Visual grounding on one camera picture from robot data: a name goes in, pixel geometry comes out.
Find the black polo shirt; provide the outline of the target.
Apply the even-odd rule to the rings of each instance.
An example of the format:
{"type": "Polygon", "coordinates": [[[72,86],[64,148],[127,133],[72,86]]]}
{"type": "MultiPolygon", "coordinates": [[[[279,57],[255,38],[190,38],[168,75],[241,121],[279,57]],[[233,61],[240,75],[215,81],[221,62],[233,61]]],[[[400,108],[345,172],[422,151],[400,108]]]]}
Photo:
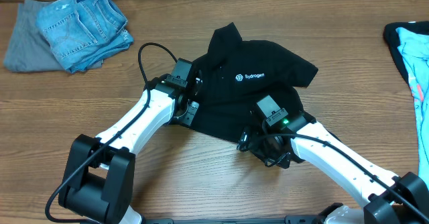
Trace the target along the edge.
{"type": "Polygon", "coordinates": [[[288,112],[301,111],[298,87],[308,87],[318,68],[283,46],[242,39],[235,24],[214,31],[207,53],[193,61],[202,85],[190,100],[199,104],[189,128],[237,142],[245,127],[261,122],[251,114],[266,96],[288,112]]]}

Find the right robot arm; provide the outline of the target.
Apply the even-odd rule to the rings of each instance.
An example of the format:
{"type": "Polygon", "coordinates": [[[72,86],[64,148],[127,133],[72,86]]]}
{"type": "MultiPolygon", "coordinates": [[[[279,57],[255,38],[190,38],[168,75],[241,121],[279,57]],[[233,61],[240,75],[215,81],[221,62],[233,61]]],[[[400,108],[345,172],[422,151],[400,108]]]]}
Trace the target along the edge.
{"type": "Polygon", "coordinates": [[[307,161],[358,203],[326,208],[313,223],[427,223],[428,188],[412,172],[398,176],[348,148],[306,112],[270,112],[255,137],[242,135],[238,150],[250,151],[267,167],[307,161]]]}

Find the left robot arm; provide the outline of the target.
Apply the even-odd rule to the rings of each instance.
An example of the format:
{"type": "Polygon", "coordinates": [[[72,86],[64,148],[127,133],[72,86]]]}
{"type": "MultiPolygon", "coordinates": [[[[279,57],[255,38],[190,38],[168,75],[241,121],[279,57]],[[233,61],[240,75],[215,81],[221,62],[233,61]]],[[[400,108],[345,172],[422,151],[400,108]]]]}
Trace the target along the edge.
{"type": "Polygon", "coordinates": [[[77,223],[143,223],[131,207],[136,157],[160,127],[191,123],[196,105],[188,98],[201,83],[201,72],[156,78],[110,128],[95,137],[79,135],[52,195],[58,204],[80,215],[77,223]]]}

